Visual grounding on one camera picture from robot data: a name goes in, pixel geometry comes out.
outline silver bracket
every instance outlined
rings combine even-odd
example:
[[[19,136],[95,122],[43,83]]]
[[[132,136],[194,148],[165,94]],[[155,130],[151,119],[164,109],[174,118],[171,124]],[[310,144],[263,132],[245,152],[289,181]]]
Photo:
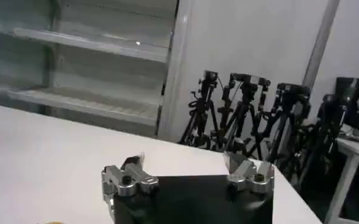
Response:
[[[114,195],[130,197],[137,194],[139,189],[144,194],[150,194],[158,185],[157,177],[148,175],[133,163],[126,164],[124,170],[116,166],[107,166],[102,171],[103,198],[107,203]]]
[[[231,157],[225,153],[227,167],[234,164]],[[256,165],[244,159],[237,169],[227,176],[228,184],[236,191],[249,190],[259,194],[267,194],[274,190],[274,166],[268,162],[261,162],[259,169]]]

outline stool leg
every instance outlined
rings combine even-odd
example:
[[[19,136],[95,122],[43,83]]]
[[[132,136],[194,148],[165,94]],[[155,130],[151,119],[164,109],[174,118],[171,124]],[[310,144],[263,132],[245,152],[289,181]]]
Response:
[[[351,182],[354,178],[355,171],[359,165],[359,156],[352,155],[347,157],[341,178],[336,187],[335,194],[332,197],[330,208],[325,217],[324,224],[336,224],[339,219],[340,210],[343,206],[346,195],[349,191]]]

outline white table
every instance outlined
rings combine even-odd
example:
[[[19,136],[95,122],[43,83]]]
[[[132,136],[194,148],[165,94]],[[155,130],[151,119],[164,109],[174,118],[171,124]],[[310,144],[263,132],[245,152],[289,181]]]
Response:
[[[359,142],[353,142],[346,139],[338,138],[339,151],[347,156],[342,175],[336,187],[335,194],[332,198],[330,208],[325,217],[325,224],[358,224],[359,222],[339,218],[344,200],[346,199],[351,182],[359,165]]]
[[[153,175],[227,174],[220,153],[0,107],[0,223],[112,223],[101,170],[145,153]],[[275,177],[276,224],[320,223]]]

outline camera tripod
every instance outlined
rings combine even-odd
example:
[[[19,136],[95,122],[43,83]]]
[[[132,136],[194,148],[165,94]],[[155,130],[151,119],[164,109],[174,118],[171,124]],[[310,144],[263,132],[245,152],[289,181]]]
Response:
[[[329,156],[354,98],[355,84],[353,82],[350,87],[346,88],[341,97],[331,94],[323,97],[323,103],[318,112],[318,121],[310,132],[305,148],[303,147],[309,155],[305,157],[302,165],[302,174],[299,176],[298,182],[299,187],[315,160],[321,159],[323,163],[328,163],[325,166],[330,166],[331,159]]]
[[[198,91],[201,96],[198,98],[196,92],[191,92],[196,98],[195,101],[188,104],[192,110],[190,111],[190,120],[186,126],[186,129],[178,142],[182,145],[188,145],[193,147],[200,147],[206,145],[206,149],[210,149],[211,141],[210,137],[205,134],[205,127],[208,121],[207,112],[211,111],[213,119],[213,126],[215,130],[218,130],[215,106],[211,100],[211,95],[217,86],[218,74],[216,72],[205,71],[204,79],[199,81],[201,88]],[[221,145],[219,138],[216,138],[217,145]]]
[[[269,135],[272,126],[279,120],[279,125],[277,127],[277,131],[275,133],[270,154],[267,157],[267,161],[274,163],[277,159],[279,159],[282,154],[278,153],[278,149],[280,147],[280,143],[283,136],[283,131],[286,126],[286,122],[290,122],[291,126],[291,134],[290,139],[295,137],[298,132],[298,128],[300,127],[302,121],[308,117],[310,112],[310,104],[309,104],[309,96],[310,89],[304,86],[287,84],[287,83],[279,83],[277,86],[277,97],[275,98],[273,109],[271,110],[271,114],[275,114],[275,116],[269,117],[268,126],[266,127],[267,135]],[[301,114],[294,114],[292,112],[295,104],[300,102],[302,104],[302,112]],[[288,142],[287,149],[289,151],[292,142]]]
[[[278,149],[283,136],[287,121],[290,122],[292,128],[292,135],[297,133],[297,126],[308,116],[310,105],[308,103],[310,90],[303,86],[280,83],[277,86],[277,92],[274,104],[270,112],[259,110],[256,115],[254,125],[252,127],[251,135],[255,138],[255,144],[251,149],[245,152],[246,156],[251,156],[255,150],[261,152],[260,143],[264,138],[269,138],[272,132],[273,126],[279,121],[279,126],[274,135],[272,146],[270,146],[270,153],[267,157],[267,161],[274,163],[279,158]],[[303,112],[300,116],[296,116],[292,110],[295,104],[300,102],[303,105]],[[261,119],[267,121],[266,127],[262,132],[259,132],[259,125]],[[250,138],[246,139],[246,143],[251,141]]]
[[[258,79],[258,83],[251,83],[252,79]],[[230,90],[235,87],[236,81],[241,82],[240,88],[242,92],[242,99],[238,102],[235,111],[233,111],[230,107],[232,101],[229,99],[229,93]],[[222,114],[219,132],[220,139],[221,136],[225,136],[228,133],[228,136],[224,138],[225,145],[222,151],[245,152],[246,143],[241,139],[241,133],[243,131],[243,125],[247,117],[247,113],[250,112],[253,124],[260,122],[260,119],[255,116],[254,106],[251,104],[254,100],[254,95],[258,90],[258,85],[262,86],[258,110],[263,111],[270,81],[247,74],[232,73],[230,75],[229,84],[224,88],[222,96],[222,99],[225,102],[224,107],[218,109],[218,112]],[[228,121],[228,117],[231,112],[233,112],[233,114]]]

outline metal pole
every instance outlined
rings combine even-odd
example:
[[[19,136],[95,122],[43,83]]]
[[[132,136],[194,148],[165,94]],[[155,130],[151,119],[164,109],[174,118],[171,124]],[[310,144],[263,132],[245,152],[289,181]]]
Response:
[[[325,9],[323,19],[316,38],[315,46],[312,50],[311,57],[305,71],[302,85],[312,89],[315,84],[316,76],[319,72],[321,59],[323,58],[325,47],[327,45],[333,21],[335,20],[336,11],[338,10],[340,0],[329,0]]]

